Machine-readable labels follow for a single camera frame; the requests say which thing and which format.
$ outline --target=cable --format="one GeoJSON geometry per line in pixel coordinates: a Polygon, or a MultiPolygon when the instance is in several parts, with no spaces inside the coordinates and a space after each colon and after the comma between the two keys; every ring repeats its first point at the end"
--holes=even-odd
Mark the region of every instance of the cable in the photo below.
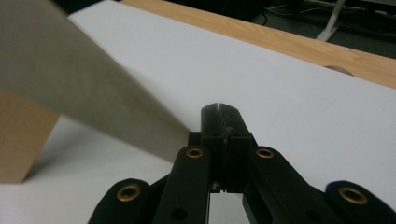
{"type": "MultiPolygon", "coordinates": [[[[318,9],[321,9],[321,8],[325,8],[325,7],[332,7],[335,2],[331,2],[331,3],[320,2],[320,3],[324,4],[325,6],[309,8],[309,9],[300,11],[299,13],[302,14],[302,13],[306,13],[306,12],[309,12],[309,11],[314,11],[314,10],[318,10],[318,9]]],[[[276,7],[265,7],[264,10],[270,11],[270,12],[275,13],[275,14],[280,15],[280,16],[294,16],[295,13],[282,13],[282,12],[278,12],[278,11],[273,10],[275,8],[287,7],[287,6],[288,5],[281,5],[281,6],[276,6],[276,7]]]]}

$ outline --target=wooden desk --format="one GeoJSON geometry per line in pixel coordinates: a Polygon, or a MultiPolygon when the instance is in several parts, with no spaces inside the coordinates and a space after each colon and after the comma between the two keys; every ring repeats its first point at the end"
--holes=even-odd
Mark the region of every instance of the wooden desk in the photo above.
{"type": "Polygon", "coordinates": [[[390,58],[162,0],[123,0],[121,2],[304,61],[322,66],[342,67],[355,77],[396,89],[396,60],[390,58]]]}
{"type": "MultiPolygon", "coordinates": [[[[396,60],[161,0],[122,3],[396,89],[396,60]]],[[[0,108],[0,182],[22,182],[59,115],[2,91],[0,108]]]]}

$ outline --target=wooden block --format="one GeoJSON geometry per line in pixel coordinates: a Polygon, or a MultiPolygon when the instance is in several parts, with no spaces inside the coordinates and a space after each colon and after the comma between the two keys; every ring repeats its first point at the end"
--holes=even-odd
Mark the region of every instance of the wooden block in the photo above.
{"type": "Polygon", "coordinates": [[[0,90],[0,183],[21,183],[59,114],[0,90]]]}

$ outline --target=white tabletop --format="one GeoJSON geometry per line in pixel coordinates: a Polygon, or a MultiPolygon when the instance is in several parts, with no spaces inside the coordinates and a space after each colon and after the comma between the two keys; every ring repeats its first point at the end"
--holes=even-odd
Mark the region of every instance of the white tabletop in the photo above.
{"type": "MultiPolygon", "coordinates": [[[[396,90],[111,1],[70,19],[192,131],[233,105],[312,186],[349,180],[396,209],[396,90]]],[[[62,118],[34,167],[0,186],[0,223],[87,222],[111,185],[172,163],[62,118]]],[[[248,223],[239,197],[212,198],[212,223],[248,223]]]]}

